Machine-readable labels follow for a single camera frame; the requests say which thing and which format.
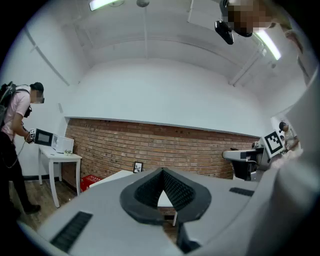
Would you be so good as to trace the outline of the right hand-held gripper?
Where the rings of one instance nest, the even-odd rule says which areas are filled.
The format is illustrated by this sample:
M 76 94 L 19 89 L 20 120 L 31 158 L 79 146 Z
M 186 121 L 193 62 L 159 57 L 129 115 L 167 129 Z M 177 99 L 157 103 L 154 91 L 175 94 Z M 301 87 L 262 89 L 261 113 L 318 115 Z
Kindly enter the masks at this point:
M 284 150 L 279 132 L 273 130 L 252 144 L 250 150 L 227 150 L 222 157 L 230 161 L 251 161 L 256 158 L 258 168 L 270 168 L 272 162 Z

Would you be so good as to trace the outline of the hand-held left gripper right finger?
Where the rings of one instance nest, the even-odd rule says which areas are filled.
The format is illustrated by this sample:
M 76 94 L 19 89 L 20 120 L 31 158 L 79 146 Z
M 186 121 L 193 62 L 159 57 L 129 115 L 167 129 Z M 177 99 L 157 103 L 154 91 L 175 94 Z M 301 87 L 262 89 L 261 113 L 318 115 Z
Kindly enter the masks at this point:
M 244 256 L 251 232 L 234 224 L 257 184 L 162 170 L 163 191 L 177 212 L 176 244 L 162 246 L 164 256 Z

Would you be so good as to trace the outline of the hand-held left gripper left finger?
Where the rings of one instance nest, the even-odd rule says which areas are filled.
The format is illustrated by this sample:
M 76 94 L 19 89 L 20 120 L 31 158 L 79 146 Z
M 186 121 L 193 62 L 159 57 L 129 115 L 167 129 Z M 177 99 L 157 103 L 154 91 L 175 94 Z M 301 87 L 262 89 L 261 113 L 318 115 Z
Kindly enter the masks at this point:
M 96 185 L 58 208 L 38 228 L 51 241 L 78 212 L 92 215 L 70 248 L 72 256 L 178 256 L 180 249 L 162 226 L 142 224 L 129 216 L 120 204 L 120 194 L 148 172 L 131 174 Z

